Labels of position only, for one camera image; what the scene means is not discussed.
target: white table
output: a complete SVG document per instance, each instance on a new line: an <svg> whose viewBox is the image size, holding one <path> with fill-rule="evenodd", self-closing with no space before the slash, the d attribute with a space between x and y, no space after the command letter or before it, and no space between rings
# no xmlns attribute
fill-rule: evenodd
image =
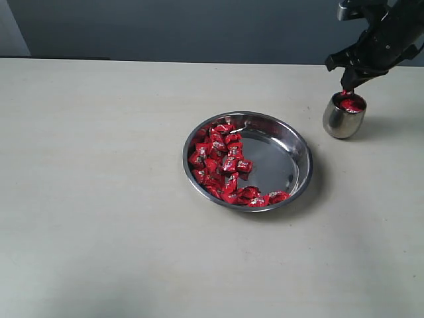
<svg viewBox="0 0 424 318"><path fill-rule="evenodd" d="M424 69L358 89L350 141L321 117L341 70L0 60L0 317L424 315ZM309 143L307 192L237 214L186 180L194 126L232 110Z"/></svg>

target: metal bowl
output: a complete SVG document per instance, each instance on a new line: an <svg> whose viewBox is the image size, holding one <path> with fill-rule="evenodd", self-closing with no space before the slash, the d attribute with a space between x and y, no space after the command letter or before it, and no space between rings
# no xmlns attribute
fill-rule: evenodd
<svg viewBox="0 0 424 318"><path fill-rule="evenodd" d="M238 187L256 186L263 194L283 190L290 197L266 207L232 205L209 194L196 182L188 162L201 129L230 123L242 135L243 154L254 162L248 181L238 179ZM237 111L207 119L188 136L183 149L185 173L193 186L207 199L230 209L263 212L283 207L297 199L312 177L312 154L301 135L286 123L261 113Z"/></svg>

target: stainless steel cup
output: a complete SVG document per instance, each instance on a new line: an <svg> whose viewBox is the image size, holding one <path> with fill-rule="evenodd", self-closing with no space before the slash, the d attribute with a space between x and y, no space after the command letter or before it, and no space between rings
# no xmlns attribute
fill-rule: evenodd
<svg viewBox="0 0 424 318"><path fill-rule="evenodd" d="M354 99L357 108L355 110L341 107L345 99ZM353 136L364 120L366 110L365 100L355 94L336 93L330 99L323 116L323 126L330 136L345 139Z"/></svg>

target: bowl rim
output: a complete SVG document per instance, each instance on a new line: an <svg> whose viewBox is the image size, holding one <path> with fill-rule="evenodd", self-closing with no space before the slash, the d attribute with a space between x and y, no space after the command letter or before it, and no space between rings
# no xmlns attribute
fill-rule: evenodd
<svg viewBox="0 0 424 318"><path fill-rule="evenodd" d="M213 195L209 194L209 192L207 192L206 190L204 190L195 180L193 174L191 173L190 170L190 166L189 166L189 162L188 162L188 150L189 150L189 146L190 146L190 142L193 139L193 137L195 136L195 134L197 133L197 131L204 127L206 124L216 121L217 119L220 119L222 117L226 117L226 116L231 116L231 115L251 115L251 116L257 116L257 117L262 117L264 119L268 119L271 121L275 121L280 125L285 126L292 134L294 134L298 139L300 139L300 141L302 141L302 143L305 145L307 153L307 175L305 180L303 181L302 185L298 188L298 190L292 195L290 196L288 199L281 201L277 204L273 204L273 205L267 205L266 207L246 207L246 206L242 206L242 205L233 205L230 203L227 203L221 199L218 199L217 197L214 197ZM313 173L313 159L312 159L312 152L311 149L309 148L306 140L293 128L291 127L289 124L273 117L273 116L269 116L263 113L257 113L257 112L253 112L253 111L229 111L226 113L221 113L218 115L215 115L209 119L206 119L205 121L203 121L202 123L198 124L193 130L192 132L189 134L189 136L187 137L187 140L184 143L184 147L183 147L183 167L184 167L184 171L185 174L188 177L188 180L190 181L190 183L192 184L192 186L200 193L202 194L204 197L206 197L207 199L211 200L212 202L222 205L224 207L227 207L229 209L232 210L236 210L236 211L242 211L242 212L247 212L247 213L257 213L257 212L264 212L264 211L269 211L269 210L274 210L274 209L278 209L280 207L283 207L291 202L293 202L295 199L297 199L307 188L307 186L309 185L311 178L312 178L312 173Z"/></svg>

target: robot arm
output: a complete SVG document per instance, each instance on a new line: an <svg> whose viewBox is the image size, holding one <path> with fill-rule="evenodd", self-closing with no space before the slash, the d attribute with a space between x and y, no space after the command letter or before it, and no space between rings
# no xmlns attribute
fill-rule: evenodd
<svg viewBox="0 0 424 318"><path fill-rule="evenodd" d="M341 80L345 91L387 74L424 48L414 45L424 33L424 0L398 0L392 8L387 0L345 0L339 3L337 17L341 21L365 18L370 25L355 44L325 60L329 71L345 68Z"/></svg>

